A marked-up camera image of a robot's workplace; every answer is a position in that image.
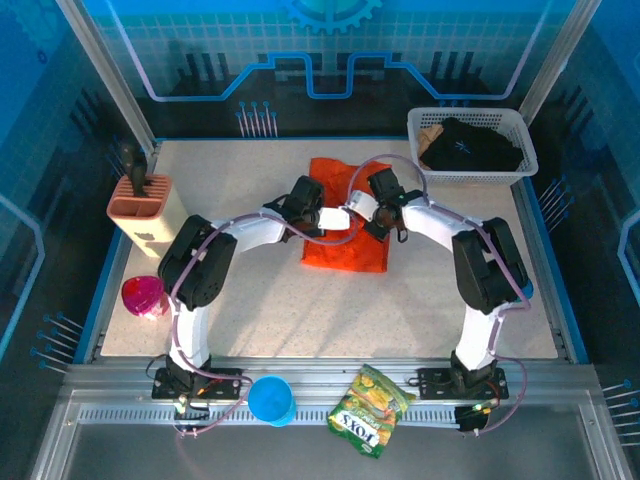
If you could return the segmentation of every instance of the blue cup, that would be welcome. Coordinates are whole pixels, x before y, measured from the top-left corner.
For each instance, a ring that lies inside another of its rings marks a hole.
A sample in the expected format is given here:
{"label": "blue cup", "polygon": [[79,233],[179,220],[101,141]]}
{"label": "blue cup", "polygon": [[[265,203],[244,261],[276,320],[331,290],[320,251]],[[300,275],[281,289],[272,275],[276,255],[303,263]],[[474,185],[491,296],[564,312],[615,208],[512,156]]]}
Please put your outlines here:
{"label": "blue cup", "polygon": [[284,427],[296,416],[296,399],[284,379],[269,375],[251,387],[249,410],[258,420],[274,427]]}

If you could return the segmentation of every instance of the gear graphic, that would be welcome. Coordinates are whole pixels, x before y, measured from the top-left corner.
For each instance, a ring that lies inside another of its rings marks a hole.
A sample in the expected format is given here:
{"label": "gear graphic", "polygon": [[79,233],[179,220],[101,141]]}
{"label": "gear graphic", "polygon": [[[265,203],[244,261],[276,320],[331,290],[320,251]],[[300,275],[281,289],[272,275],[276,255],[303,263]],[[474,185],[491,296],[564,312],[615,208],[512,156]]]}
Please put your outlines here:
{"label": "gear graphic", "polygon": [[37,47],[44,48],[55,38],[58,13],[54,0],[0,0],[0,11],[4,9],[13,12],[24,33]]}
{"label": "gear graphic", "polygon": [[349,27],[360,27],[360,20],[370,19],[372,10],[382,6],[382,0],[283,0],[289,18],[301,27],[311,27],[313,33],[324,30],[347,33]]}

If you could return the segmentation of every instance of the beige cloth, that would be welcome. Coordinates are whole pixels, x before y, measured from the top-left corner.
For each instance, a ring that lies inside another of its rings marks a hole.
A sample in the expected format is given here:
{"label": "beige cloth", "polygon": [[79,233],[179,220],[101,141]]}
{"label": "beige cloth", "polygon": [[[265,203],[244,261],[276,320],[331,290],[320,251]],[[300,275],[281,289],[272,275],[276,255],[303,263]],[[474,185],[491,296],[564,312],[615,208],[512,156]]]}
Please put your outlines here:
{"label": "beige cloth", "polygon": [[429,145],[431,145],[442,132],[444,132],[444,127],[439,123],[420,129],[420,133],[418,133],[418,158],[427,151]]}

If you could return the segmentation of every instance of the yellow snack bag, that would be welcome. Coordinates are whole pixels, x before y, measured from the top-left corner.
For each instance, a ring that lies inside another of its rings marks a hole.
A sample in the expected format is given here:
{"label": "yellow snack bag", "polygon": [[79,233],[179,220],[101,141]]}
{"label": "yellow snack bag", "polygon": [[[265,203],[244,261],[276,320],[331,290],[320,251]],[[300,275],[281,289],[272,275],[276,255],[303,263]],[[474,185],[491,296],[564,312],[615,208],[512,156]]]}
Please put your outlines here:
{"label": "yellow snack bag", "polygon": [[329,414],[329,429],[363,455],[379,458],[396,423],[415,396],[369,365],[364,365],[340,403]]}

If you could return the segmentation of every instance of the magenta cup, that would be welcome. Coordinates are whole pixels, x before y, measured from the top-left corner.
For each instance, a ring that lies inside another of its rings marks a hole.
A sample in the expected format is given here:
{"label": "magenta cup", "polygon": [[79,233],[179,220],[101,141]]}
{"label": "magenta cup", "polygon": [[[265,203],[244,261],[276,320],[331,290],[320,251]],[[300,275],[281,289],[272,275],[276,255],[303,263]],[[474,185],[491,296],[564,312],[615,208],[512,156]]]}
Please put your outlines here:
{"label": "magenta cup", "polygon": [[122,302],[133,315],[149,320],[158,320],[169,310],[162,280],[153,276],[133,277],[124,282]]}

